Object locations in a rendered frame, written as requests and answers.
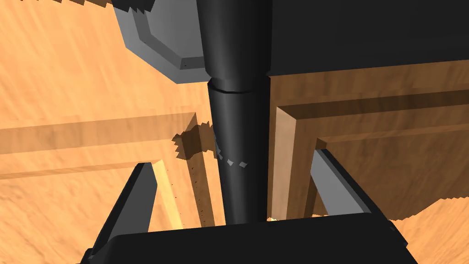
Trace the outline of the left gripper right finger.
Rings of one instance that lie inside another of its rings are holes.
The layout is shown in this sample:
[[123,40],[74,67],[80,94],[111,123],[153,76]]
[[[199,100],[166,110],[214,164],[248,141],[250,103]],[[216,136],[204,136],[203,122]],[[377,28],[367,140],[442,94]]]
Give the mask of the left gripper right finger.
[[329,215],[383,212],[327,149],[314,150],[310,174]]

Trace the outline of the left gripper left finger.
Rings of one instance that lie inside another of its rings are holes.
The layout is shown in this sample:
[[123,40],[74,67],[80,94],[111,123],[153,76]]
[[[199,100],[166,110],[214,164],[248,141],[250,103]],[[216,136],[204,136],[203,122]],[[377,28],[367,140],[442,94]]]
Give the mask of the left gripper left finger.
[[152,163],[138,163],[107,216],[93,254],[118,235],[148,232],[157,186]]

